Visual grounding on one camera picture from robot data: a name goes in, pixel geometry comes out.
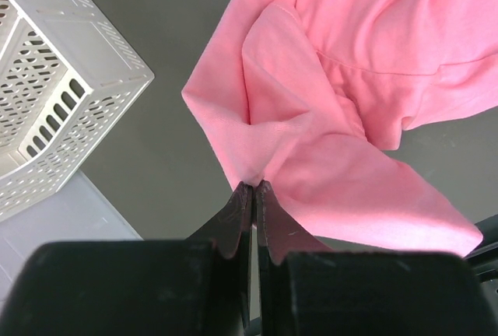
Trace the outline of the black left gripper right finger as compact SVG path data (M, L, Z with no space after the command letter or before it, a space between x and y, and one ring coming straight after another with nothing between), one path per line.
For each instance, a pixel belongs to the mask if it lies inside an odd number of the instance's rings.
M442 252L334 251L254 189L264 335L495 335L478 279Z

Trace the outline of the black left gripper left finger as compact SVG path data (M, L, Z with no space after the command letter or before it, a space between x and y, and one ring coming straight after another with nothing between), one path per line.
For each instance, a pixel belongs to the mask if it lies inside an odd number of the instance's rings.
M243 335L251 187L184 240L62 241L37 248L1 313L3 335Z

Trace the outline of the pink t shirt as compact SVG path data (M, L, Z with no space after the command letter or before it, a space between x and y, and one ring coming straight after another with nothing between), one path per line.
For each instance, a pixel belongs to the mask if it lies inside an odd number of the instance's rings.
M232 187L315 236L461 257L482 234L402 133L497 105L497 0L230 0L182 96Z

